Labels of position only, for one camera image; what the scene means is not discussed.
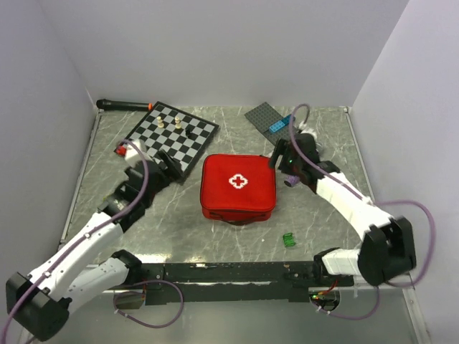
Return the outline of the red black medicine bag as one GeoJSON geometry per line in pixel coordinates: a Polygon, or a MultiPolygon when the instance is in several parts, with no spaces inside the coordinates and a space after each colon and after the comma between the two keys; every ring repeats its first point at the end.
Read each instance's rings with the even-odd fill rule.
{"type": "Polygon", "coordinates": [[[259,155],[207,156],[200,188],[204,217],[235,226],[268,220],[277,199],[269,160],[259,155]]]}

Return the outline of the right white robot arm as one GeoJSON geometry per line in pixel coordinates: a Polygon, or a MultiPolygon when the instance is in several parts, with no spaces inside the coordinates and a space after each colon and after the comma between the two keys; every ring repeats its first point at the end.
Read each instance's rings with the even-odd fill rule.
{"type": "Polygon", "coordinates": [[[395,218],[372,203],[331,161],[321,160],[315,138],[300,133],[275,144],[269,166],[302,183],[329,202],[358,234],[357,249],[331,248],[314,257],[314,280],[331,284],[338,275],[360,276],[379,286],[417,265],[411,223],[395,218]]]}

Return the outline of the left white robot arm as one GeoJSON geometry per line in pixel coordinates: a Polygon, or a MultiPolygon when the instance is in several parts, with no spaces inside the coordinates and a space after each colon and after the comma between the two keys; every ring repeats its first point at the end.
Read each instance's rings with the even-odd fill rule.
{"type": "Polygon", "coordinates": [[[85,268],[145,215],[159,191],[182,180],[179,162],[164,151],[159,156],[161,163],[137,148],[129,150],[127,179],[104,199],[77,235],[29,274],[17,272],[8,279],[9,317],[34,339],[44,342],[54,337],[74,311],[102,291],[138,285],[142,262],[124,249],[90,271],[85,268]]]}

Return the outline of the blue lego brick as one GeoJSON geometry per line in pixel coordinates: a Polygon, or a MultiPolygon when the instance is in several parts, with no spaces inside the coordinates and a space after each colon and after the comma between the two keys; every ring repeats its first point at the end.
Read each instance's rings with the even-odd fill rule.
{"type": "Polygon", "coordinates": [[[270,127],[269,127],[269,132],[270,133],[276,133],[278,131],[280,131],[281,129],[283,129],[285,126],[287,126],[290,122],[290,116],[286,116],[284,118],[282,118],[281,120],[278,120],[277,122],[273,123],[270,127]]]}

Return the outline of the purple tube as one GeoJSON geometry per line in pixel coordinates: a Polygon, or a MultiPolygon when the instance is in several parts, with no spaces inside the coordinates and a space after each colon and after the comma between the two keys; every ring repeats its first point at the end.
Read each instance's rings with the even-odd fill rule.
{"type": "Polygon", "coordinates": [[[287,176],[284,180],[284,184],[287,187],[294,187],[300,181],[298,176],[287,176]]]}

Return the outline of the grey lego baseplate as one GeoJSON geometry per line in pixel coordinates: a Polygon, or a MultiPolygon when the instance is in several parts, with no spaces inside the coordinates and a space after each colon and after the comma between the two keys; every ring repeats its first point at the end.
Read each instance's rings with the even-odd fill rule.
{"type": "Polygon", "coordinates": [[[286,140],[290,139],[288,125],[276,133],[269,132],[269,127],[284,117],[267,102],[264,102],[248,111],[245,114],[245,117],[252,125],[254,125],[255,129],[273,145],[275,145],[280,138],[286,140]]]}

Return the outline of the black white chessboard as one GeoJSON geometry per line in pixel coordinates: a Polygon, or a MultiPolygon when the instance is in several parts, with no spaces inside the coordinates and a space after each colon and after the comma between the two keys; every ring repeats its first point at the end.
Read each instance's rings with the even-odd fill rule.
{"type": "Polygon", "coordinates": [[[158,151],[166,151],[172,158],[180,162],[183,179],[187,179],[218,130],[219,125],[216,123],[163,102],[156,102],[126,138],[142,140],[147,154],[157,163],[161,163],[158,151]],[[164,128],[157,127],[156,118],[158,116],[163,118],[164,128]],[[176,116],[181,119],[181,130],[175,128],[174,118],[176,116]],[[192,139],[186,137],[186,128],[192,129],[192,139]]]}

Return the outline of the white chess piece right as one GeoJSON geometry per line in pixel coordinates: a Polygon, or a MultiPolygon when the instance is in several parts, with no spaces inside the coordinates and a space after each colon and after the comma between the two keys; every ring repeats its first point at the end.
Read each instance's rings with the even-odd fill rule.
{"type": "Polygon", "coordinates": [[[177,130],[181,130],[181,129],[182,129],[182,125],[181,125],[181,119],[180,119],[180,117],[179,117],[179,116],[176,116],[176,117],[174,118],[174,121],[175,121],[175,128],[176,128],[177,130]]]}

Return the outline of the white chess piece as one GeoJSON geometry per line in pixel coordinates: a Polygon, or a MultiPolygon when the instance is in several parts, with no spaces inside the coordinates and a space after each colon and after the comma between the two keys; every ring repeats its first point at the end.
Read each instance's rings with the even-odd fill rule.
{"type": "Polygon", "coordinates": [[[157,127],[158,128],[164,128],[164,120],[163,120],[163,118],[161,116],[158,116],[156,118],[156,120],[157,120],[157,127]]]}
{"type": "Polygon", "coordinates": [[[181,129],[182,129],[182,125],[181,125],[181,119],[180,119],[180,117],[179,117],[179,116],[176,116],[176,117],[174,118],[174,121],[175,121],[175,128],[176,128],[177,130],[181,130],[181,129]]]}

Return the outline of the white chess piece left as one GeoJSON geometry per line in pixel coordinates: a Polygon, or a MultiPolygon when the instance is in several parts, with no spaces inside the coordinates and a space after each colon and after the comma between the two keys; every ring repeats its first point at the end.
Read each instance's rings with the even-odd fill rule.
{"type": "Polygon", "coordinates": [[[163,118],[161,116],[158,116],[156,118],[156,120],[157,120],[157,127],[158,128],[164,128],[164,120],[163,120],[163,118]]]}

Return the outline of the black microphone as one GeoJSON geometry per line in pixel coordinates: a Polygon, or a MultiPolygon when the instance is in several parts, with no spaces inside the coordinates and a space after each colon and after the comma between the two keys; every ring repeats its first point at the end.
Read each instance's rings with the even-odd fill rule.
{"type": "Polygon", "coordinates": [[[96,107],[104,111],[145,111],[148,112],[153,108],[151,103],[144,102],[123,102],[107,99],[96,101],[96,107]]]}

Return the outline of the green plastic clip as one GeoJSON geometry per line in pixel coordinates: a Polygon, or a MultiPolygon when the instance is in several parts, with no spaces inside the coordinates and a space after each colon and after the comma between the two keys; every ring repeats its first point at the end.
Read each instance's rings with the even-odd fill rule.
{"type": "Polygon", "coordinates": [[[292,232],[283,235],[283,243],[284,247],[294,247],[296,245],[296,241],[292,232]]]}

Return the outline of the black mounting rail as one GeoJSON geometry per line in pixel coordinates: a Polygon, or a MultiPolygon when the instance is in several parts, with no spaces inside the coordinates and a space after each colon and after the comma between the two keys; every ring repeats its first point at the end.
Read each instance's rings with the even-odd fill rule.
{"type": "Polygon", "coordinates": [[[309,293],[338,283],[352,287],[351,276],[331,276],[312,261],[144,264],[137,281],[159,278],[175,284],[185,302],[287,300],[308,302],[309,293]]]}

